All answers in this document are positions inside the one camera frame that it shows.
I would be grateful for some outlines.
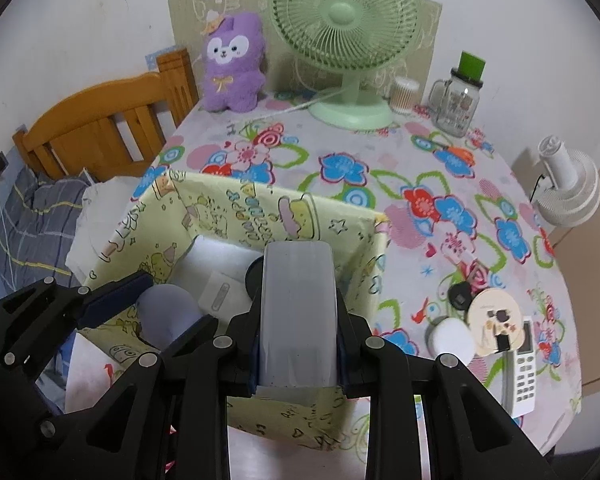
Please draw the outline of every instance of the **remote control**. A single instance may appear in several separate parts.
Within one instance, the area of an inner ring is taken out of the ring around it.
[[[518,350],[507,352],[507,377],[504,409],[511,418],[526,415],[536,406],[536,345],[533,321],[523,318],[525,342]]]

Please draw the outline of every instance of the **wooden headboard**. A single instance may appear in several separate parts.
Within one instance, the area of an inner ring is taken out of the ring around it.
[[[141,176],[164,145],[153,105],[166,101],[177,127],[198,102],[186,50],[159,56],[157,63],[159,72],[87,88],[59,102],[28,132],[17,131],[13,142],[24,162],[54,179],[82,168],[100,181]],[[115,114],[123,115],[142,161],[132,160]]]

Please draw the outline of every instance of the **table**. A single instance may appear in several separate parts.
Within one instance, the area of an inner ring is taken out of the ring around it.
[[[391,243],[384,277],[374,283],[381,303],[370,326],[408,354],[430,357],[426,334],[455,315],[446,292],[469,272],[463,255],[478,258],[490,270],[489,286],[504,288],[533,318],[538,396],[535,411],[517,423],[548,452],[580,411],[576,329],[547,235],[510,168],[479,129],[463,139],[446,136],[423,107],[396,115],[387,128],[352,132],[293,110],[304,100],[276,94],[248,114],[195,109],[154,166],[273,184],[384,212]],[[503,364],[502,357],[489,356],[469,365],[498,400]],[[337,446],[360,464],[368,419],[368,402],[361,401]]]

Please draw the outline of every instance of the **small white fan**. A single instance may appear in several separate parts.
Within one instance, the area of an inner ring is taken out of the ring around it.
[[[544,138],[538,151],[553,184],[536,201],[542,218],[557,227],[589,220],[600,204],[600,176],[591,157],[568,150],[556,136]]]

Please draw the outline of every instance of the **glass jar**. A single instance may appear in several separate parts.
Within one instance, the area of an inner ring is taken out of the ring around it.
[[[436,126],[454,137],[464,137],[480,101],[482,81],[452,69],[451,79],[439,79],[431,88],[429,103]]]

